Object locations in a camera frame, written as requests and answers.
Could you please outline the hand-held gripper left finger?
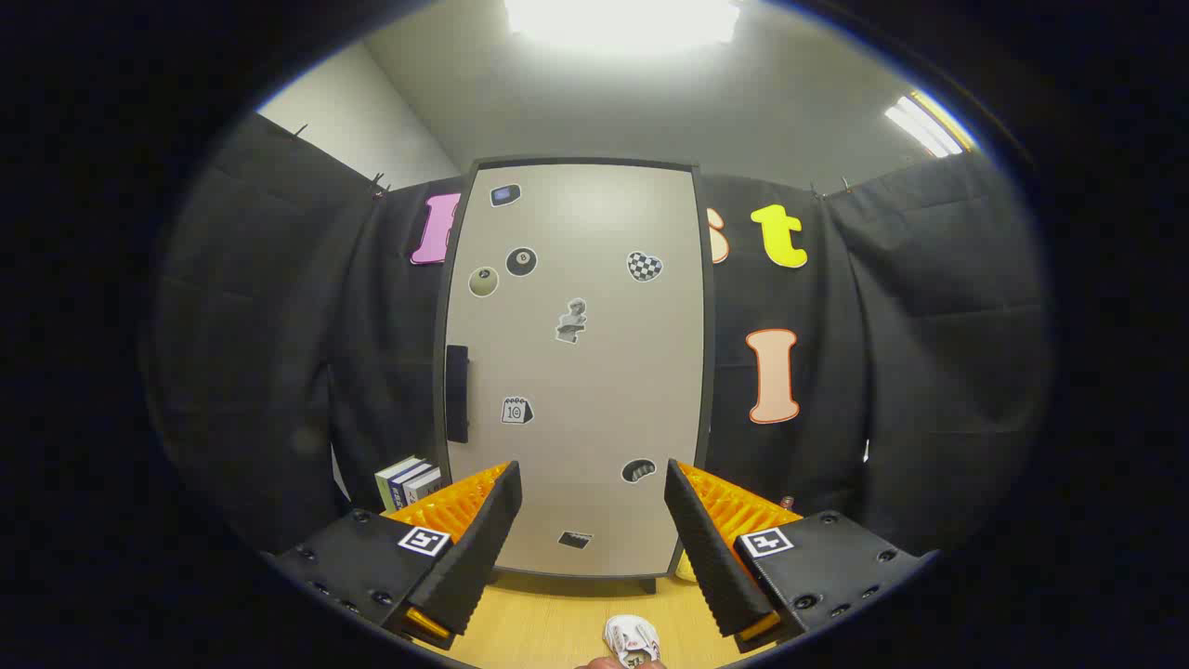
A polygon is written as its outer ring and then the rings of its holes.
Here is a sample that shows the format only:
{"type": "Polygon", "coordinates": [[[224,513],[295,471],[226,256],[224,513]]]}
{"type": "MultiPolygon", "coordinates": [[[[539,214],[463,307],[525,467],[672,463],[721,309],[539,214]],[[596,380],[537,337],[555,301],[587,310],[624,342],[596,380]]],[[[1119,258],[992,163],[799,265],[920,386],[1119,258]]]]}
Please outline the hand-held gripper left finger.
{"type": "Polygon", "coordinates": [[[375,627],[447,650],[467,630],[520,512],[520,469],[487,467],[391,513],[352,509],[270,562],[375,627]]]}

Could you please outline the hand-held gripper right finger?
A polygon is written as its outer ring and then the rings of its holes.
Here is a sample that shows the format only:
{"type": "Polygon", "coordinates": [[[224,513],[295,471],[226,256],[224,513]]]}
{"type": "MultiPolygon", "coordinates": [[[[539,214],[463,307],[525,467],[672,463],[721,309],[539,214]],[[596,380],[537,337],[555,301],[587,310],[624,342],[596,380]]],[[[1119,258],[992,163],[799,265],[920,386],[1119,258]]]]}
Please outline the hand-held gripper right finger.
{"type": "Polygon", "coordinates": [[[938,558],[839,511],[800,516],[677,460],[667,465],[663,500],[719,635],[742,652],[824,635],[938,558]]]}

